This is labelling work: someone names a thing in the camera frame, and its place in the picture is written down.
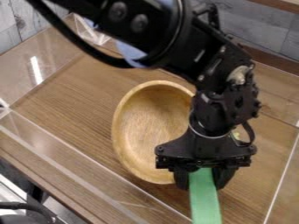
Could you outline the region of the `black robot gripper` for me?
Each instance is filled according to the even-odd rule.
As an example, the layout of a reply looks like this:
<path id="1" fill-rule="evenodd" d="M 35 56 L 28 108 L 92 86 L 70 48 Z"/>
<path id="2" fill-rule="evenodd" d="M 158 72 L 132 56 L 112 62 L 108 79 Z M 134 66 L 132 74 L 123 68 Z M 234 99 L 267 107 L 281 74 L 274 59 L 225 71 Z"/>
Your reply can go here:
<path id="1" fill-rule="evenodd" d="M 258 147 L 239 141 L 231 134 L 211 139 L 189 129 L 179 138 L 158 145 L 154 152 L 155 168 L 174 171 L 174 181 L 182 190 L 190 190 L 190 175 L 201 168 L 213 168 L 214 185 L 221 190 L 238 168 L 250 166 Z"/>

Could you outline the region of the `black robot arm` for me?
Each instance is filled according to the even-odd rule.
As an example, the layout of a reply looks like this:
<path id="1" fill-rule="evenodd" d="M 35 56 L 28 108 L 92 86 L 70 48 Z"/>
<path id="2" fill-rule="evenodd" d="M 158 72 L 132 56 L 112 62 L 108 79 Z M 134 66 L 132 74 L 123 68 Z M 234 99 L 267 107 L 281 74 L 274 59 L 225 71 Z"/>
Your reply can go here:
<path id="1" fill-rule="evenodd" d="M 233 136 L 258 116 L 259 88 L 255 63 L 243 47 L 221 29 L 219 10 L 210 3 L 197 9 L 187 0 L 26 0 L 66 39 L 91 57 L 123 69 L 162 68 L 197 88 L 189 128 L 155 148 L 155 165 L 174 174 L 186 189 L 191 175 L 211 170 L 214 185 L 225 188 L 237 170 L 251 164 L 258 148 Z M 137 49 L 137 57 L 115 58 L 72 31 L 48 7 L 82 15 L 94 28 Z"/>

